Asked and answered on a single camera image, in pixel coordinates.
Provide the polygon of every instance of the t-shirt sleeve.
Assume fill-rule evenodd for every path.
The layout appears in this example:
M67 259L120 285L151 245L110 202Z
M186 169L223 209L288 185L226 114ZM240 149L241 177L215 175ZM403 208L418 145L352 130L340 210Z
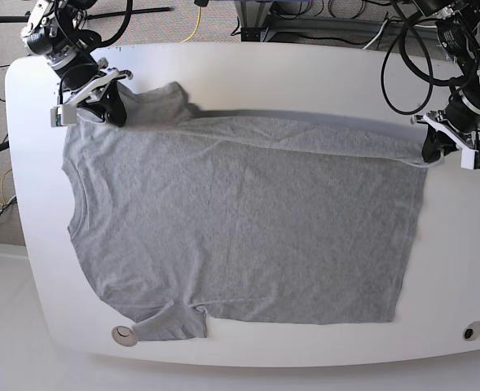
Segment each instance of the t-shirt sleeve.
M206 338L205 313L183 303L170 302L151 309L133 305L113 305L135 321L133 330L139 340L189 340Z

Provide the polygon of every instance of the white table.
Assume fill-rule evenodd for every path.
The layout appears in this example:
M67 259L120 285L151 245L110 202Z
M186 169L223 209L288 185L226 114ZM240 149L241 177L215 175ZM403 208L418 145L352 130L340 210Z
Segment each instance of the white table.
M102 55L111 66L132 70L134 79L126 84L134 92L178 81L203 109L333 113L409 126L409 119L393 114L381 96L382 53L244 42L127 46L95 53ZM427 85L397 56L389 66L391 98L401 108L415 107ZM447 77L457 71L452 64L435 62L435 73ZM66 129L52 129L49 119L57 81L43 59L19 59L8 70L6 94L29 260L47 324L61 344L128 358L238 367L348 365L480 349L480 338L462 337L470 323L480 321L480 172L461 169L458 153L429 171L392 323L315 326L208 319L207 339L119 346L111 330L132 321L91 290L66 230L73 215L73 193L60 169ZM443 108L447 98L447 89L436 88L430 108ZM422 126L411 130L425 131Z

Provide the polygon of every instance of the round hole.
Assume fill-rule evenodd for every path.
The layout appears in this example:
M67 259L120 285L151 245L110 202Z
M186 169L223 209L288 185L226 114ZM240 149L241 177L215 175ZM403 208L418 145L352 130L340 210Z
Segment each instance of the round hole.
M465 328L462 337L464 340L472 341L480 337L480 322L473 322Z
M471 328L467 328L465 331L465 340L468 340L473 336L473 330Z
M135 346L139 341L134 331L126 326L116 326L111 335L116 343L126 347Z

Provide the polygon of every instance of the white floor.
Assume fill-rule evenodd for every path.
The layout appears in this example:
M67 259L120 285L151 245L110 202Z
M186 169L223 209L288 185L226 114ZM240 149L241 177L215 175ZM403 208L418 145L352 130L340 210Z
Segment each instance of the white floor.
M25 248L0 245L0 390L297 388L480 389L480 351L410 362L291 370L190 367L73 352L49 336Z

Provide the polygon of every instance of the floor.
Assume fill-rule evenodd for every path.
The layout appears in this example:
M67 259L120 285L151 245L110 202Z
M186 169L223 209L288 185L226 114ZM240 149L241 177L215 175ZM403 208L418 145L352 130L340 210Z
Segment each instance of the floor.
M35 1L25 0L5 0L0 2L0 15L23 15L29 11ZM90 13L96 14L106 11L122 10L122 0L100 0L90 10ZM339 17L350 17L360 8L360 0L343 0L335 2L333 10ZM170 6L174 10L167 13L157 13L148 15L137 15L131 20L130 27L124 36L118 42L120 45L131 45L149 42L179 42L187 37L194 29L196 21L196 8L190 0L134 0L134 8L144 7L164 7ZM291 12L299 10L298 2L285 3L285 9ZM322 6L321 0L313 0L312 8L307 15L318 14L319 16L328 16L326 7ZM389 7L378 7L372 4L366 6L365 12L361 18L368 20L383 20ZM407 13L412 11L411 6L406 6ZM88 29L93 29L101 33L103 38L112 36L120 25L121 17L93 20L87 23ZM202 21L194 41L239 41L238 36L232 37L231 31L236 26L236 9L231 1L212 1L202 13ZM20 40L21 24L0 24L0 65L9 64L19 57L26 56L24 45ZM306 44L336 45L345 46L342 42L303 40L289 35L276 36L276 42L299 42ZM384 39L382 48L390 40ZM4 75L6 69L0 69L0 97L4 97ZM0 102L0 142L7 134L7 124L4 104ZM0 178L11 167L9 152L0 153ZM15 194L13 180L10 174L7 175L4 184L6 197L9 198ZM0 220L0 243L4 244L24 244L24 235L20 225L18 209L16 206L9 210Z
M354 367L196 367L69 350L50 337L24 247L0 244L0 391L480 389L480 351Z

